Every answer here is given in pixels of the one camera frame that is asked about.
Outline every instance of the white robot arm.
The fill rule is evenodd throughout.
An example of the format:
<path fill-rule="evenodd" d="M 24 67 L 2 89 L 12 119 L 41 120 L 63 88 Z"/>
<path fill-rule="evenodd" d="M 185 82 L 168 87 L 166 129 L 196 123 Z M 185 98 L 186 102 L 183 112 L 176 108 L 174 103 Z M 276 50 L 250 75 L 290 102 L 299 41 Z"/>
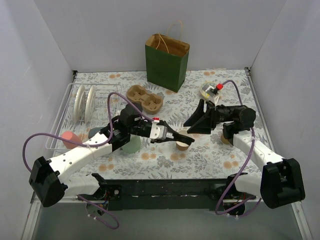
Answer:
<path fill-rule="evenodd" d="M 255 140 L 252 147 L 252 133 L 249 131 L 254 126 L 256 112 L 246 107 L 215 105 L 211 101 L 206 102 L 204 112 L 204 100 L 193 115 L 184 123 L 190 127 L 188 133 L 210 134 L 218 123 L 223 124 L 223 137 L 232 145 L 242 150 L 262 172 L 262 177 L 241 173 L 229 194 L 248 193 L 262 198 L 269 208 L 277 208 L 286 204 L 305 199 L 305 189 L 299 163 L 294 159 L 285 159 L 276 154 L 261 141 Z M 228 177 L 230 183 L 236 174 Z"/>
<path fill-rule="evenodd" d="M 141 105 L 135 105 L 142 111 Z M 81 177 L 71 175 L 94 159 L 127 144 L 131 135 L 149 138 L 152 143 L 180 141 L 191 145 L 195 141 L 177 133 L 158 118 L 154 118 L 152 122 L 142 119 L 130 105 L 127 105 L 119 116 L 114 117 L 112 123 L 113 135 L 108 143 L 90 147 L 107 141 L 110 135 L 109 124 L 84 143 L 88 147 L 78 146 L 59 156 L 48 160 L 40 157 L 34 162 L 29 183 L 44 207 L 56 204 L 64 196 L 85 194 L 93 195 L 96 200 L 103 198 L 106 194 L 106 189 L 102 186 L 105 181 L 97 173 Z"/>

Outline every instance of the white enclosure wall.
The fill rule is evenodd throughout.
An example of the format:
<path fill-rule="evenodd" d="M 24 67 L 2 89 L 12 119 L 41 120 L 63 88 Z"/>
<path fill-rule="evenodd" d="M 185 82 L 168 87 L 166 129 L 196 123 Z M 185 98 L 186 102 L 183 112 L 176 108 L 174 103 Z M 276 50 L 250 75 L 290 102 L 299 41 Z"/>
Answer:
<path fill-rule="evenodd" d="M 252 66 L 275 149 L 300 162 L 314 239 L 320 239 L 319 24 L 319 0 L 287 0 Z"/>
<path fill-rule="evenodd" d="M 190 70 L 250 67 L 286 0 L 34 1 L 70 67 L 95 72 L 144 70 L 146 40 L 177 19 Z"/>
<path fill-rule="evenodd" d="M 25 139 L 48 132 L 72 71 L 33 0 L 0 0 L 0 239 L 22 236 L 32 188 L 22 161 Z M 45 138 L 27 148 L 46 155 Z"/>

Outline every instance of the leaf pattern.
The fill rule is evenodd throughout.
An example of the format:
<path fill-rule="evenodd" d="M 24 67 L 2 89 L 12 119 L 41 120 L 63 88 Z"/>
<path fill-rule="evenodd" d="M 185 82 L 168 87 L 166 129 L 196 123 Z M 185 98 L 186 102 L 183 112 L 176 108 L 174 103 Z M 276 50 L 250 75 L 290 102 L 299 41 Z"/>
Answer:
<path fill-rule="evenodd" d="M 269 147 L 264 124 L 257 111 L 251 85 L 244 70 L 187 71 L 184 84 L 178 93 L 148 82 L 145 71 L 79 72 L 75 82 L 120 84 L 123 95 L 126 95 L 132 85 L 139 84 L 145 87 L 149 93 L 155 93 L 164 99 L 163 107 L 156 116 L 165 120 L 175 131 L 180 131 L 187 129 L 183 127 L 183 124 L 198 105 L 201 97 L 201 84 L 204 82 L 218 84 L 228 79 L 234 80 L 237 84 L 243 104 L 256 110 L 257 115 L 254 123 L 256 138 Z M 226 84 L 220 95 L 220 104 L 226 106 L 239 104 L 237 93 L 232 84 Z M 126 104 L 121 99 L 119 110 L 123 109 Z M 175 142 L 150 144 L 147 138 L 141 137 L 141 147 L 138 152 L 127 154 L 120 149 L 116 150 L 87 164 L 74 175 L 99 173 L 105 179 L 137 180 L 226 178 L 228 175 L 238 172 L 246 160 L 246 155 L 236 147 L 221 142 L 222 128 L 222 124 L 218 124 L 210 135 L 194 135 L 195 142 L 183 152 L 177 150 Z M 249 162 L 245 171 L 255 176 L 261 175 L 252 161 Z"/>

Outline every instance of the small object on table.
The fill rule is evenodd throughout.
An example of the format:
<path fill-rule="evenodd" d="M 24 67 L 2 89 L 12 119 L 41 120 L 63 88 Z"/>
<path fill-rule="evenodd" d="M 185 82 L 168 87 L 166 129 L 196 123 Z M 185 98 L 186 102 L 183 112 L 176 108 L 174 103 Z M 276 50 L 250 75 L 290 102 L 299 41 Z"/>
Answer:
<path fill-rule="evenodd" d="M 221 142 L 223 143 L 223 144 L 231 144 L 227 139 L 225 139 L 225 136 L 224 136 L 224 134 L 223 133 L 221 133 Z"/>
<path fill-rule="evenodd" d="M 210 87 L 215 88 L 215 85 L 216 84 L 214 82 L 209 81 L 206 81 L 203 84 L 201 84 L 200 93 L 205 98 L 205 100 L 208 100 L 210 97 L 209 93 L 207 92 L 207 89 Z"/>
<path fill-rule="evenodd" d="M 84 113 L 86 105 L 86 89 L 83 84 L 80 85 L 76 92 L 72 120 L 77 123 L 81 115 Z"/>
<path fill-rule="evenodd" d="M 63 139 L 66 139 L 66 140 L 70 140 L 70 141 L 73 141 L 73 142 L 76 142 L 78 144 L 82 144 L 82 141 L 81 141 L 81 138 L 78 137 L 76 134 L 74 134 L 72 131 L 65 131 L 61 137 Z M 77 147 L 78 145 L 76 144 L 72 144 L 70 142 L 66 142 L 66 141 L 62 141 L 63 144 L 65 145 L 65 147 L 67 149 L 74 149 L 75 147 Z"/>
<path fill-rule="evenodd" d="M 149 94 L 147 90 L 140 85 L 131 86 L 126 92 L 126 97 L 133 103 L 141 104 L 143 110 L 148 114 L 156 114 L 164 104 L 162 97 L 154 93 Z"/>
<path fill-rule="evenodd" d="M 122 151 L 127 154 L 134 154 L 135 152 L 139 151 L 141 147 L 141 141 L 139 136 L 132 136 L 130 142 L 123 145 L 121 147 Z"/>
<path fill-rule="evenodd" d="M 84 112 L 84 122 L 88 123 L 92 117 L 92 113 L 95 108 L 95 100 L 96 100 L 96 88 L 95 86 L 91 86 L 88 97 L 86 99 L 86 104 L 85 104 L 85 112 Z"/>
<path fill-rule="evenodd" d="M 98 132 L 100 132 L 100 130 L 103 128 L 104 128 L 104 126 L 98 126 L 98 127 L 91 128 L 88 133 L 88 139 L 91 139 L 94 135 L 96 135 Z"/>
<path fill-rule="evenodd" d="M 186 130 L 181 130 L 178 132 L 179 134 L 181 135 L 184 135 L 184 136 L 187 136 L 187 137 L 192 137 L 191 134 L 188 134 Z M 175 142 L 175 146 L 177 149 L 179 149 L 180 151 L 185 151 L 189 148 L 190 145 L 186 144 L 186 143 L 183 143 L 183 142 L 180 142 L 180 141 L 176 141 Z"/>

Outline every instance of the wire dish rack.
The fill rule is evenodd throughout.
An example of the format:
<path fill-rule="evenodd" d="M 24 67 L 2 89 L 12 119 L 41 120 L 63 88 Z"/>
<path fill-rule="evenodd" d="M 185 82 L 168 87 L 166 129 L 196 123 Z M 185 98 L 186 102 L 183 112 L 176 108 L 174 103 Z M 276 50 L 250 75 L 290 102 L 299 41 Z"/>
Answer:
<path fill-rule="evenodd" d="M 94 110 L 91 120 L 85 123 L 84 114 L 78 122 L 73 121 L 73 111 L 76 100 L 76 95 L 79 87 L 83 85 L 85 88 L 85 96 L 87 99 L 88 92 L 91 86 L 95 87 L 95 101 Z M 109 93 L 117 92 L 121 94 L 122 86 L 120 84 L 84 84 L 84 83 L 70 83 L 65 91 L 62 103 L 60 105 L 58 114 L 55 118 L 51 134 L 61 136 L 66 131 L 71 131 L 78 135 L 82 142 L 88 140 L 88 133 L 90 129 L 96 127 L 105 127 L 109 123 L 107 98 Z M 111 117 L 114 117 L 119 109 L 121 98 L 113 94 L 110 98 Z M 61 140 L 48 137 L 45 147 L 49 150 L 57 152 L 66 152 L 66 148 Z"/>

